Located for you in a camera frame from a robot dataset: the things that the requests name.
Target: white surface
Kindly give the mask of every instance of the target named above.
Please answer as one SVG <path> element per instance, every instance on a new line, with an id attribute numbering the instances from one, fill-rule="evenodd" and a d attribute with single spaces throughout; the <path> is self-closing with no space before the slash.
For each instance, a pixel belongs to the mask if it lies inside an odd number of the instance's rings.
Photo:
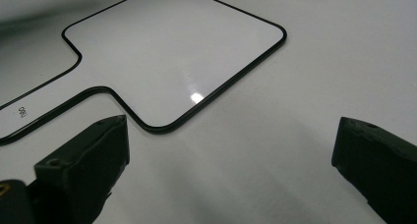
<path id="1" fill-rule="evenodd" d="M 64 35 L 80 65 L 0 110 L 0 139 L 94 86 L 113 89 L 147 125 L 168 126 L 196 105 L 194 95 L 209 95 L 283 38 L 212 0 L 127 0 Z"/>
<path id="2" fill-rule="evenodd" d="M 340 116 L 417 144 L 415 0 L 222 1 L 283 25 L 287 42 L 174 133 L 131 120 L 131 164 L 96 223 L 384 223 L 330 159 Z M 14 50 L 10 61 L 56 66 Z M 121 113 L 105 94 L 86 100 L 0 147 L 0 179 L 31 182 L 35 162 Z"/>

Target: black outline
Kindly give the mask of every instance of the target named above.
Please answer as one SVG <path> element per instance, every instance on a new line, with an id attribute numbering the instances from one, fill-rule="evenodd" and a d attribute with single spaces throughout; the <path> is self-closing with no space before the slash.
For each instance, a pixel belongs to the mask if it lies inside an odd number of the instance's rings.
<path id="1" fill-rule="evenodd" d="M 95 15 L 101 13 L 101 12 L 104 12 L 104 11 L 114 7 L 114 6 L 117 6 L 117 5 L 119 5 L 119 4 L 121 4 L 125 1 L 127 1 L 127 0 L 122 0 L 122 1 L 120 1 L 116 4 L 114 4 L 114 5 L 111 5 L 111 6 L 105 8 L 101 11 L 98 11 L 98 12 L 96 12 L 96 13 L 94 13 L 94 14 L 86 17 L 86 18 L 83 18 L 83 19 L 67 26 L 61 32 L 61 37 L 67 42 L 67 44 L 74 50 L 74 52 L 79 57 L 77 62 L 74 64 L 74 66 L 71 67 L 69 70 L 63 72 L 62 74 L 60 74 L 60 75 L 54 77 L 53 79 L 47 81 L 46 83 L 41 84 L 38 87 L 36 87 L 36 88 L 24 93 L 23 95 L 17 97 L 16 99 L 0 106 L 0 110 L 2 110 L 3 108 L 15 103 L 16 101 L 22 99 L 23 97 L 26 97 L 27 95 L 33 93 L 34 91 L 46 86 L 47 84 L 50 84 L 50 83 L 56 81 L 57 79 L 63 77 L 64 75 L 70 73 L 75 68 L 77 68 L 77 66 L 79 66 L 79 64 L 81 63 L 81 61 L 83 59 L 83 54 L 65 36 L 65 31 L 68 28 L 70 28 L 70 27 L 72 27 L 72 26 L 74 26 L 74 25 L 76 25 L 76 24 L 78 24 L 78 23 L 80 23 L 80 22 L 82 22 L 86 19 L 89 19 L 89 18 L 91 18 L 91 17 L 93 17 L 93 16 L 95 16 Z M 172 122 L 172 123 L 170 123 L 166 126 L 153 127 L 153 126 L 150 126 L 150 125 L 146 124 L 144 121 L 141 120 L 141 118 L 139 118 L 139 116 L 125 103 L 125 101 L 123 101 L 123 99 L 113 89 L 111 89 L 110 87 L 107 87 L 107 86 L 94 86 L 94 87 L 90 87 L 90 88 L 82 91 L 81 93 L 77 94 L 76 96 L 74 96 L 71 99 L 67 100 L 66 102 L 62 103 L 58 107 L 50 110 L 48 113 L 40 116 L 39 118 L 37 118 L 34 121 L 27 124 L 26 126 L 20 128 L 16 132 L 0 139 L 0 146 L 5 145 L 5 144 L 9 144 L 9 143 L 12 143 L 16 140 L 21 139 L 25 135 L 29 134 L 30 132 L 34 131 L 35 129 L 39 128 L 40 126 L 44 125 L 45 123 L 51 121 L 55 117 L 64 113 L 65 111 L 67 111 L 68 109 L 77 105 L 78 103 L 82 102 L 83 100 L 87 99 L 88 97 L 90 97 L 94 94 L 98 94 L 98 93 L 109 93 L 109 94 L 111 94 L 117 100 L 117 102 L 119 102 L 119 104 L 127 111 L 127 113 L 136 121 L 136 123 L 138 123 L 138 125 L 141 128 L 143 128 L 145 131 L 147 131 L 149 133 L 152 133 L 152 134 L 166 134 L 166 133 L 170 133 L 170 132 L 176 130 L 177 128 L 179 128 L 181 125 L 183 125 L 185 122 L 187 122 L 191 117 L 193 117 L 195 114 L 197 114 L 203 108 L 205 108 L 209 103 L 211 103 L 213 100 L 215 100 L 219 95 L 221 95 L 223 92 L 225 92 L 227 89 L 229 89 L 234 83 L 236 83 L 238 80 L 242 79 L 246 74 L 248 74 L 251 70 L 253 70 L 256 66 L 258 66 L 261 62 L 263 62 L 269 55 L 271 55 L 273 52 L 275 52 L 279 47 L 281 47 L 283 45 L 283 43 L 285 42 L 286 37 L 287 37 L 286 30 L 283 27 L 281 27 L 280 25 L 277 25 L 273 22 L 267 21 L 263 18 L 255 16 L 253 14 L 250 14 L 246 11 L 243 11 L 239 8 L 228 5 L 228 4 L 226 4 L 224 2 L 221 2 L 219 0 L 213 0 L 213 1 L 218 2 L 222 5 L 225 5 L 229 8 L 232 8 L 234 10 L 237 10 L 239 12 L 242 12 L 246 15 L 249 15 L 249 16 L 251 16 L 255 19 L 258 19 L 260 21 L 263 21 L 267 24 L 275 26 L 276 28 L 279 28 L 283 33 L 282 39 L 279 42 L 277 42 L 275 45 L 273 45 L 270 49 L 268 49 L 266 52 L 264 52 L 262 55 L 260 55 L 258 58 L 256 58 L 254 61 L 252 61 L 248 66 L 243 68 L 241 71 L 239 71 L 237 74 L 235 74 L 232 78 L 230 78 L 224 84 L 219 86 L 216 90 L 214 90 L 212 93 L 210 93 L 208 96 L 206 96 L 202 101 L 200 101 L 198 104 L 196 104 L 191 109 L 189 109 L 187 112 L 185 112 L 183 115 L 181 115 L 181 117 L 179 117 L 174 122 Z"/>

